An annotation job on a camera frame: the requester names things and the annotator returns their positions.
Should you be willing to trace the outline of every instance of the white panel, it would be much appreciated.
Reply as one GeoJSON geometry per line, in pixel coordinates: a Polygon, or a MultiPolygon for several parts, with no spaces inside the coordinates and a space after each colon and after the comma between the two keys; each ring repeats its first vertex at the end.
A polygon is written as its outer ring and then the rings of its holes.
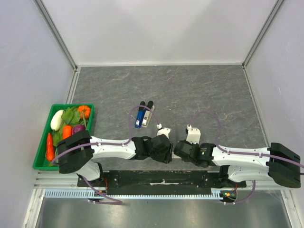
{"type": "Polygon", "coordinates": [[[241,63],[276,0],[44,0],[79,65],[241,63]]]}
{"type": "Polygon", "coordinates": [[[48,112],[64,102],[72,69],[33,1],[3,2],[0,21],[0,221],[19,228],[48,112]]]}
{"type": "MultiPolygon", "coordinates": [[[[304,158],[304,1],[285,1],[247,72],[270,142],[304,158]]],[[[304,188],[297,193],[304,212],[304,188]]]]}
{"type": "MultiPolygon", "coordinates": [[[[109,139],[99,139],[92,136],[90,143],[117,143],[122,144],[126,143],[126,140],[109,140],[109,139]]],[[[114,146],[114,145],[99,145],[99,146],[91,146],[91,148],[95,151],[93,154],[93,159],[98,158],[123,158],[123,159],[131,159],[136,155],[135,144],[134,142],[129,142],[125,146],[114,146]]]]}

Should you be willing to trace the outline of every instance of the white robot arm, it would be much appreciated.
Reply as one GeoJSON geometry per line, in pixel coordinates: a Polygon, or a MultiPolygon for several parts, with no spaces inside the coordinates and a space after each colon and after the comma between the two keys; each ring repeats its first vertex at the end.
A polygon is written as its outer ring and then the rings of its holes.
{"type": "MultiPolygon", "coordinates": [[[[59,172],[84,176],[88,181],[102,178],[101,164],[92,161],[96,158],[123,158],[144,160],[148,157],[163,163],[172,160],[172,146],[169,141],[169,128],[160,129],[157,136],[134,137],[128,140],[106,140],[90,136],[88,131],[81,131],[58,144],[58,154],[80,144],[91,143],[91,146],[80,148],[59,158],[59,172]]],[[[200,167],[219,166],[216,179],[234,186],[242,181],[274,180],[277,184],[290,188],[300,187],[300,168],[283,161],[275,161],[266,156],[256,154],[275,154],[293,161],[300,162],[300,157],[279,143],[272,143],[270,148],[244,149],[229,148],[233,152],[247,152],[249,155],[230,154],[220,150],[212,143],[199,144],[200,131],[192,128],[186,140],[179,141],[174,148],[174,154],[185,162],[192,162],[200,167]]]]}

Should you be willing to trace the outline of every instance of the green basket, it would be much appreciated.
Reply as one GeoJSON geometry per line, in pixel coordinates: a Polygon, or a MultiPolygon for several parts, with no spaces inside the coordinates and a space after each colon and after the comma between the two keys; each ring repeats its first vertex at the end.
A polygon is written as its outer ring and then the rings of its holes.
{"type": "Polygon", "coordinates": [[[34,160],[33,168],[35,170],[59,170],[58,166],[49,166],[50,162],[46,160],[45,154],[46,154],[46,146],[47,146],[47,136],[48,133],[51,133],[53,130],[51,129],[51,120],[55,113],[61,109],[66,110],[67,108],[71,108],[74,106],[81,106],[81,105],[87,105],[91,108],[91,114],[90,118],[87,124],[87,130],[91,133],[92,128],[92,122],[94,118],[94,105],[93,104],[54,104],[51,107],[51,110],[49,112],[46,126],[44,127],[44,131],[39,143],[39,147],[37,150],[37,154],[34,160]]]}

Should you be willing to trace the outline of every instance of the orange carrot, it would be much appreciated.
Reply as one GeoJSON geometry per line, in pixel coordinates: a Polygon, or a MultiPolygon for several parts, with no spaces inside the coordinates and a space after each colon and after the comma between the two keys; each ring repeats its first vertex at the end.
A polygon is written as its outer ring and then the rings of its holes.
{"type": "Polygon", "coordinates": [[[53,146],[53,138],[51,133],[47,135],[47,150],[46,150],[46,159],[51,162],[55,157],[55,151],[53,146]]]}
{"type": "Polygon", "coordinates": [[[67,137],[70,137],[72,135],[72,127],[69,125],[66,125],[63,127],[62,131],[62,138],[66,139],[67,137]]]}

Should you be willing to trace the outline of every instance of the metal floor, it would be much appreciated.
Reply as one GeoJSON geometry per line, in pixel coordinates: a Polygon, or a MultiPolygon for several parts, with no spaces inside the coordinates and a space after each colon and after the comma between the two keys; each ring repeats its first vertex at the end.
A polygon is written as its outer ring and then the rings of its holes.
{"type": "MultiPolygon", "coordinates": [[[[230,147],[264,147],[252,97],[241,66],[139,66],[81,68],[73,103],[93,103],[93,135],[128,138],[128,112],[142,100],[155,103],[155,113],[172,129],[176,144],[186,138],[186,124],[196,112],[216,113],[224,125],[220,144],[230,147]]],[[[210,116],[195,121],[202,142],[214,142],[217,123],[210,116]]],[[[155,121],[134,136],[156,135],[155,121]]],[[[173,159],[163,164],[101,159],[104,170],[200,170],[173,159]]],[[[242,199],[248,191],[238,191],[242,199]]],[[[224,206],[209,200],[125,199],[122,206],[93,205],[85,199],[44,199],[37,228],[288,228],[281,193],[257,192],[250,201],[224,206]]]]}
{"type": "MultiPolygon", "coordinates": [[[[239,191],[239,198],[249,191],[239,191]]],[[[85,199],[45,198],[36,228],[291,228],[280,192],[256,192],[249,202],[123,199],[94,205],[85,199]]]]}

